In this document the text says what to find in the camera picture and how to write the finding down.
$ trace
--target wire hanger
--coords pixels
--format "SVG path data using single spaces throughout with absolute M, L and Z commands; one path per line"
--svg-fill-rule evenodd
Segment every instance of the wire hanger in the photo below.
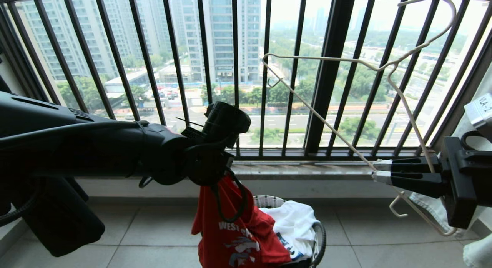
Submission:
M 404 5 L 409 5 L 411 3 L 416 3 L 416 2 L 422 2 L 424 0 L 408 0 L 408 1 L 404 1 L 404 2 L 400 2 L 398 4 L 398 7 L 402 7 Z M 431 44 L 431 42 L 435 41 L 436 39 L 438 39 L 439 37 L 441 37 L 442 35 L 444 35 L 456 22 L 456 7 L 454 5 L 454 3 L 451 1 L 451 0 L 443 0 L 444 2 L 446 2 L 449 6 L 450 6 L 450 10 L 451 10 L 451 20 L 448 24 L 448 26 L 443 30 L 441 31 L 439 34 L 437 34 L 435 37 L 429 39 L 428 41 L 420 44 L 419 46 L 416 46 L 414 47 L 413 49 L 409 50 L 408 52 L 406 52 L 405 54 L 403 54 L 403 56 L 401 56 L 399 59 L 395 60 L 395 61 L 391 61 L 391 62 L 388 62 L 386 63 L 385 65 L 379 67 L 379 68 L 376 68 L 374 67 L 373 65 L 371 65 L 370 63 L 367 63 L 366 61 L 363 61 L 363 60 L 360 60 L 360 59 L 346 59 L 346 58 L 332 58 L 332 57 L 303 57 L 303 56 L 278 56 L 278 55 L 275 55 L 275 54 L 265 54 L 265 56 L 263 57 L 262 61 L 263 61 L 263 65 L 265 65 L 265 67 L 270 70 L 270 72 L 272 72 L 273 75 L 275 75 L 275 77 L 277 77 L 278 81 L 276 81 L 275 84 L 273 85 L 270 85 L 269 82 L 267 83 L 269 85 L 269 87 L 274 87 L 276 86 L 277 84 L 279 83 L 282 83 L 284 84 L 285 87 L 287 87 L 290 91 L 290 93 L 294 94 L 307 108 L 309 108 L 309 110 L 316 116 L 318 117 L 328 128 L 330 128 L 330 130 L 340 139 L 343 141 L 343 143 L 345 143 L 349 148 L 350 150 L 352 150 L 360 159 L 362 159 L 362 161 L 364 161 L 365 163 L 367 163 L 367 165 L 369 165 L 369 167 L 371 167 L 371 169 L 373 171 L 377 171 L 376 168 L 374 167 L 374 165 L 369 161 L 367 160 L 357 149 L 355 149 L 355 147 L 352 146 L 352 144 L 350 142 L 348 142 L 345 138 L 343 138 L 340 133 L 335 129 L 333 128 L 332 125 L 330 125 L 330 123 L 328 123 L 320 114 L 318 114 L 318 112 L 316 112 L 314 110 L 314 108 L 311 107 L 311 104 L 307 103 L 303 98 L 301 98 L 292 88 L 290 88 L 290 85 L 287 84 L 283 78 L 279 77 L 275 71 L 268 65 L 268 63 L 266 62 L 267 58 L 269 56 L 272 56 L 272 57 L 277 57 L 277 58 L 288 58 L 288 59 L 312 59 L 312 60 L 322 60 L 322 61 L 348 61 L 348 62 L 355 62 L 355 63 L 360 63 L 366 67 L 368 67 L 369 69 L 371 70 L 374 70 L 376 72 L 380 72 L 380 71 L 383 71 L 385 68 L 387 68 L 388 66 L 390 65 L 393 65 L 393 68 L 392 70 L 390 71 L 390 73 L 388 74 L 388 82 L 390 83 L 390 85 L 395 89 L 395 91 L 397 92 L 398 96 L 400 96 L 401 98 L 401 102 L 402 104 L 404 105 L 404 108 L 406 110 L 406 113 L 408 115 L 408 118 L 410 119 L 410 123 L 412 125 L 412 128 L 414 129 L 416 135 L 417 135 L 417 139 L 419 141 L 419 144 L 420 144 L 420 147 L 422 148 L 422 152 L 425 156 L 425 159 L 427 161 L 427 164 L 429 165 L 429 170 L 431 173 L 435 173 L 435 170 L 434 170 L 434 166 L 432 165 L 432 161 L 431 161 L 431 155 L 429 154 L 429 151 L 427 150 L 427 147 L 425 145 L 425 142 L 424 140 L 422 139 L 422 135 L 420 134 L 420 131 L 417 127 L 417 123 L 415 122 L 415 119 L 413 118 L 413 114 L 412 114 L 412 111 L 410 109 L 410 107 L 408 106 L 408 103 L 406 101 L 406 98 L 404 96 L 404 93 L 397 87 L 397 85 L 391 80 L 391 75 L 393 74 L 393 72 L 395 72 L 395 70 L 397 69 L 399 63 L 406 59 L 408 56 L 411 56 L 413 54 L 415 54 L 416 52 L 420 51 L 421 49 L 429 46 Z M 417 214 L 419 214 L 430 226 L 432 226 L 439 234 L 443 235 L 443 236 L 450 236 L 452 234 L 454 234 L 456 231 L 457 231 L 457 228 L 452 228 L 450 231 L 443 231 L 441 229 L 440 226 L 437 226 L 436 224 L 434 224 L 430 219 L 429 217 L 427 217 L 421 210 L 419 210 L 416 205 L 411 202 L 411 200 L 409 198 L 407 198 L 405 195 L 405 192 L 404 191 L 399 191 L 396 187 L 392 186 L 392 188 L 398 193 L 398 196 L 393 200 L 393 202 L 389 205 L 389 208 L 391 210 L 391 212 L 393 214 L 395 214 L 397 217 L 399 218 L 403 218 L 403 217 L 406 217 L 408 216 L 408 214 L 399 214 L 395 209 L 394 209 L 394 205 L 400 200 L 400 199 L 403 199 L 406 203 L 408 203 L 408 205 L 410 205 L 413 210 L 415 210 L 415 212 L 417 212 Z

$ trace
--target black railing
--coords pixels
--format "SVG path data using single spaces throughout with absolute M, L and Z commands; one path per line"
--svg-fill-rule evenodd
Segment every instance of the black railing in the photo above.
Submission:
M 47 75 L 47 72 L 44 70 L 42 65 L 42 56 L 38 54 L 35 49 L 35 46 L 32 43 L 30 34 L 28 30 L 26 30 L 26 25 L 23 23 L 21 15 L 19 14 L 18 7 L 16 2 L 21 2 L 23 0 L 0 0 L 2 2 L 2 17 L 0 19 L 0 31 L 5 33 L 4 37 L 0 38 L 0 41 L 4 47 L 6 45 L 14 46 L 12 49 L 7 49 L 7 57 L 9 61 L 12 62 L 14 67 L 14 73 L 18 77 L 19 81 L 23 83 L 23 88 L 25 92 L 34 98 L 38 98 L 40 100 L 51 100 L 51 102 L 60 104 L 60 99 L 57 96 L 55 89 L 53 88 L 53 83 L 50 82 L 50 78 Z M 53 25 L 48 17 L 45 6 L 42 0 L 33 0 L 35 3 L 35 7 L 37 8 L 37 12 L 40 15 L 42 25 L 46 30 L 49 43 L 53 47 L 56 59 L 58 60 L 60 67 L 63 71 L 63 75 L 65 76 L 68 86 L 74 96 L 76 103 L 84 112 L 88 112 L 88 107 L 86 106 L 86 102 L 84 101 L 83 94 L 78 89 L 76 80 L 74 75 L 69 69 L 69 65 L 67 64 L 67 60 L 63 54 L 62 48 L 60 47 L 60 43 L 55 35 L 53 30 Z M 436 60 L 436 65 L 432 70 L 432 73 L 429 76 L 429 80 L 423 89 L 422 95 L 418 100 L 418 103 L 413 109 L 414 117 L 417 118 L 420 112 L 423 110 L 424 104 L 427 101 L 427 98 L 431 94 L 431 90 L 434 87 L 434 84 L 439 76 L 439 72 L 450 52 L 451 46 L 457 36 L 458 29 L 460 24 L 464 18 L 465 12 L 467 11 L 467 7 L 469 6 L 471 0 L 462 0 L 459 10 L 457 12 L 457 21 L 456 24 L 450 29 L 448 33 L 447 39 L 444 42 L 444 45 L 441 49 L 439 57 Z M 77 17 L 73 0 L 64 0 L 65 6 L 67 8 L 67 12 L 72 22 L 73 29 L 75 31 L 76 39 L 81 48 L 81 52 L 84 56 L 84 60 L 86 61 L 88 70 L 90 71 L 90 75 L 95 82 L 95 87 L 97 89 L 97 93 L 100 96 L 100 100 L 102 102 L 102 108 L 107 113 L 107 116 L 110 119 L 116 119 L 114 114 L 114 109 L 111 103 L 110 98 L 107 96 L 107 90 L 105 90 L 105 86 L 100 79 L 100 74 L 97 71 L 97 67 L 95 65 L 95 61 L 91 56 L 91 52 L 88 46 L 88 43 L 84 37 L 83 28 Z M 131 14 L 136 30 L 136 35 L 138 39 L 138 43 L 140 45 L 140 50 L 142 52 L 142 58 L 146 67 L 146 75 L 148 77 L 148 84 L 151 88 L 151 93 L 153 94 L 153 102 L 155 103 L 155 109 L 158 113 L 158 118 L 160 123 L 166 124 L 166 119 L 169 121 L 172 119 L 171 117 L 165 117 L 165 113 L 162 108 L 163 102 L 161 101 L 162 95 L 158 89 L 158 82 L 154 76 L 153 64 L 151 63 L 151 54 L 148 50 L 148 44 L 146 43 L 146 36 L 144 27 L 141 22 L 141 13 L 139 13 L 139 9 L 137 7 L 137 0 L 128 0 L 130 4 Z M 344 44 L 346 43 L 346 37 L 349 31 L 349 25 L 352 17 L 352 8 L 354 6 L 355 0 L 332 0 L 330 5 L 329 17 L 327 20 L 326 31 L 324 35 L 323 48 L 321 52 L 321 56 L 325 57 L 340 57 L 343 54 Z M 355 44 L 355 49 L 353 52 L 353 58 L 359 58 L 361 56 L 362 47 L 364 45 L 364 41 L 367 37 L 367 32 L 369 29 L 369 22 L 371 20 L 371 14 L 374 8 L 376 0 L 368 0 L 363 16 L 361 16 L 361 25 L 360 32 L 358 34 L 357 42 Z M 112 53 L 112 57 L 114 58 L 114 64 L 118 75 L 121 78 L 121 84 L 125 91 L 126 99 L 128 100 L 129 109 L 131 110 L 132 116 L 135 120 L 140 120 L 141 115 L 139 114 L 139 109 L 137 108 L 136 98 L 132 94 L 132 89 L 130 85 L 130 81 L 128 80 L 125 67 L 123 65 L 123 60 L 118 50 L 116 37 L 114 31 L 112 29 L 112 25 L 110 23 L 110 17 L 107 12 L 104 0 L 95 0 L 97 9 L 100 13 L 100 17 L 102 20 L 102 28 L 105 33 L 105 37 L 107 38 L 110 51 Z M 204 11 L 204 1 L 196 0 L 197 4 L 197 12 L 198 12 L 198 20 L 199 20 L 199 34 L 201 40 L 201 48 L 202 50 L 199 53 L 203 55 L 203 68 L 204 68 L 204 88 L 206 88 L 206 96 L 204 96 L 204 102 L 210 104 L 214 101 L 214 91 L 212 86 L 212 79 L 215 75 L 211 75 L 210 67 L 213 65 L 209 60 L 209 52 L 212 50 L 208 46 L 209 40 L 207 39 L 208 28 L 206 27 L 206 17 Z M 239 71 L 239 51 L 241 48 L 241 44 L 239 43 L 239 24 L 238 21 L 238 0 L 231 0 L 232 4 L 232 47 L 233 47 L 233 63 L 234 68 L 230 71 L 233 73 L 234 80 L 234 105 L 236 107 L 240 107 L 240 87 L 239 84 L 241 81 L 241 71 Z M 416 45 L 422 44 L 427 36 L 429 35 L 429 30 L 431 28 L 432 21 L 436 14 L 438 8 L 439 1 L 433 0 L 430 4 L 430 8 L 427 13 L 427 17 L 424 21 L 422 30 L 420 31 L 420 35 L 418 36 Z M 172 61 L 174 62 L 174 67 L 176 69 L 176 84 L 179 87 L 179 93 L 181 98 L 181 107 L 182 107 L 182 115 L 184 120 L 186 121 L 186 125 L 190 125 L 190 114 L 188 112 L 188 101 L 186 99 L 185 93 L 185 81 L 183 80 L 183 73 L 181 68 L 181 55 L 178 51 L 178 41 L 175 35 L 175 29 L 177 26 L 174 25 L 172 19 L 171 12 L 171 4 L 170 0 L 163 0 L 163 9 L 166 17 L 167 31 L 169 33 L 169 43 L 171 47 L 172 53 Z M 295 37 L 295 44 L 292 55 L 299 55 L 301 51 L 301 43 L 303 37 L 303 26 L 304 26 L 304 16 L 306 12 L 306 0 L 300 0 L 299 5 L 299 18 L 297 21 L 297 32 Z M 266 0 L 266 6 L 264 8 L 265 12 L 265 29 L 264 29 L 264 53 L 269 53 L 269 45 L 271 41 L 271 11 L 272 11 L 272 0 Z M 380 59 L 380 65 L 384 65 L 390 59 L 391 51 L 394 47 L 395 40 L 397 38 L 397 34 L 400 30 L 400 25 L 402 18 L 404 17 L 405 7 L 400 7 L 397 11 L 397 14 L 392 23 L 392 28 L 386 42 L 386 46 L 384 49 L 384 53 Z M 489 3 L 487 10 L 485 11 L 485 15 L 480 17 L 481 23 L 478 26 L 477 33 L 475 34 L 471 45 L 466 52 L 462 64 L 460 68 L 457 70 L 457 75 L 453 79 L 450 89 L 446 94 L 446 97 L 443 100 L 443 104 L 439 107 L 436 116 L 430 123 L 427 131 L 424 132 L 424 140 L 428 142 L 432 135 L 436 134 L 436 136 L 441 137 L 441 133 L 448 132 L 450 128 L 455 126 L 455 120 L 448 119 L 452 112 L 448 113 L 446 119 L 444 119 L 444 123 L 442 123 L 440 128 L 437 128 L 441 118 L 445 114 L 445 110 L 452 103 L 452 111 L 456 109 L 456 102 L 452 102 L 451 98 L 454 93 L 458 92 L 457 101 L 459 101 L 460 95 L 466 91 L 470 86 L 476 87 L 477 79 L 473 77 L 473 75 L 469 75 L 465 79 L 465 83 L 463 84 L 462 89 L 458 90 L 459 84 L 465 76 L 465 72 L 473 59 L 474 54 L 478 51 L 479 42 L 483 39 L 483 37 L 489 37 L 485 42 L 481 51 L 479 52 L 479 57 L 476 60 L 476 63 L 481 63 L 482 65 L 489 65 L 491 62 L 490 58 L 487 58 L 487 54 L 484 54 L 484 50 L 489 48 L 490 46 L 490 33 L 487 33 L 487 25 L 490 22 L 490 16 L 492 14 L 492 4 Z M 23 46 L 25 45 L 26 52 L 23 52 Z M 400 83 L 400 88 L 402 91 L 406 89 L 408 86 L 411 75 L 415 69 L 417 60 L 419 58 L 419 54 L 414 54 L 409 59 L 409 62 L 406 66 L 406 71 L 402 77 L 402 81 Z M 30 59 L 33 63 L 33 67 L 30 66 Z M 298 63 L 299 60 L 295 59 L 292 61 L 292 70 L 290 77 L 290 86 L 291 88 L 296 87 L 296 76 L 298 71 Z M 342 122 L 342 117 L 344 115 L 344 111 L 346 110 L 350 90 L 353 85 L 354 76 L 357 69 L 357 63 L 352 63 L 348 70 L 345 86 L 343 88 L 343 93 L 341 94 L 341 99 L 339 102 L 339 108 L 337 109 L 337 115 L 334 119 L 334 128 L 339 129 Z M 30 71 L 36 71 L 39 75 L 38 77 L 31 73 Z M 335 88 L 335 82 L 337 80 L 337 73 L 339 71 L 339 62 L 320 62 L 318 66 L 318 72 L 316 75 L 316 82 L 314 85 L 314 94 L 312 99 L 312 106 L 316 109 L 321 116 L 327 117 L 328 108 L 330 106 L 330 99 L 332 97 L 332 93 Z M 304 136 L 304 146 L 302 148 L 290 148 L 288 147 L 288 134 L 290 125 L 290 119 L 292 117 L 293 111 L 293 103 L 294 97 L 290 93 L 288 96 L 288 101 L 286 104 L 286 120 L 284 126 L 284 136 L 282 138 L 281 145 L 278 148 L 267 148 L 265 147 L 265 129 L 266 122 L 266 108 L 267 108 L 267 77 L 268 72 L 265 67 L 263 67 L 262 72 L 263 77 L 259 81 L 261 83 L 261 108 L 259 112 L 260 115 L 260 126 L 259 126 L 259 146 L 257 148 L 244 148 L 241 147 L 239 140 L 236 144 L 235 153 L 238 159 L 242 160 L 338 160 L 338 161 L 352 161 L 357 160 L 356 156 L 353 156 L 352 152 L 348 150 L 346 147 L 336 147 L 335 146 L 335 135 L 330 134 L 329 141 L 326 147 L 323 147 L 321 144 L 321 137 L 323 134 L 324 124 L 319 121 L 312 114 L 309 115 L 309 119 L 306 125 L 306 132 Z M 364 131 L 364 126 L 366 125 L 367 119 L 369 117 L 369 112 L 371 107 L 374 104 L 374 100 L 376 98 L 376 93 L 380 88 L 381 80 L 383 79 L 383 71 L 377 72 L 374 81 L 372 82 L 371 90 L 367 95 L 367 100 L 364 104 L 364 109 L 361 113 L 360 120 L 357 125 L 357 129 L 355 130 L 352 144 L 357 147 L 364 156 L 369 159 L 377 159 L 377 158 L 400 158 L 406 156 L 414 156 L 415 154 L 419 154 L 421 151 L 417 147 L 405 147 L 405 142 L 408 138 L 408 135 L 411 132 L 411 125 L 408 123 L 402 132 L 401 138 L 394 147 L 384 147 L 381 146 L 383 143 L 383 139 L 387 134 L 388 128 L 392 123 L 395 113 L 397 112 L 397 108 L 400 103 L 400 98 L 396 97 L 391 103 L 391 106 L 388 110 L 387 116 L 384 119 L 382 128 L 379 130 L 379 134 L 375 140 L 374 146 L 364 147 L 358 146 L 360 143 L 360 138 Z M 436 144 L 439 140 L 432 140 L 432 144 Z

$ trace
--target tile floor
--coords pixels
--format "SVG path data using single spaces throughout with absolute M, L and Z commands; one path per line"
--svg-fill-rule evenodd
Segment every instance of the tile floor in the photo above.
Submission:
M 459 240 L 435 233 L 411 209 L 398 219 L 387 205 L 314 205 L 327 229 L 320 268 L 466 268 Z M 101 240 L 64 257 L 52 257 L 28 231 L 1 259 L 0 268 L 199 268 L 198 236 L 190 234 L 195 208 L 93 206 L 106 225 Z

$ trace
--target laundry basket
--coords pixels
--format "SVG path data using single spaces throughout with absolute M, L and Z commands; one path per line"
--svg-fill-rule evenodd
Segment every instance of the laundry basket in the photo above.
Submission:
M 285 203 L 283 198 L 278 198 L 275 196 L 258 195 L 253 198 L 257 207 L 274 208 L 280 207 L 283 203 Z M 321 259 L 323 259 L 323 255 L 325 254 L 326 245 L 325 227 L 320 222 L 316 222 L 313 224 L 312 228 L 316 234 L 314 237 L 312 257 L 309 268 L 315 268 L 321 262 Z

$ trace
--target red t-shirt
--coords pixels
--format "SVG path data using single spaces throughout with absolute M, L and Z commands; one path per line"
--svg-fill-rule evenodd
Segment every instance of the red t-shirt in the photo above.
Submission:
M 198 256 L 203 268 L 271 268 L 291 261 L 290 254 L 273 231 L 274 219 L 256 207 L 245 187 L 248 203 L 243 215 L 227 223 L 218 214 L 210 187 L 200 188 L 198 210 L 191 233 L 202 233 Z M 218 182 L 220 204 L 225 217 L 232 217 L 241 205 L 241 193 L 230 177 Z

